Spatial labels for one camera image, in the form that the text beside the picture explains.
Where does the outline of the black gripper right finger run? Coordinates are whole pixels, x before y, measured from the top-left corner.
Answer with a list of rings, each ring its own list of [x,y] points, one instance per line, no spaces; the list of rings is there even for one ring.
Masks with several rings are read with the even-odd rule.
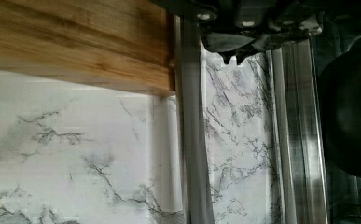
[[[236,63],[240,65],[247,57],[267,50],[278,49],[286,44],[295,44],[308,38],[320,35],[323,27],[318,23],[314,27],[290,29],[277,34],[262,34],[251,43],[235,50]]]

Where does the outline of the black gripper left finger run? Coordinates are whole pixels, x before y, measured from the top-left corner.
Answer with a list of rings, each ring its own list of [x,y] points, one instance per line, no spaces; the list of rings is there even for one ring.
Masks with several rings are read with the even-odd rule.
[[[228,65],[232,58],[240,65],[247,57],[253,56],[257,50],[253,47],[255,39],[245,32],[219,33],[200,31],[201,42],[205,49],[217,53]]]

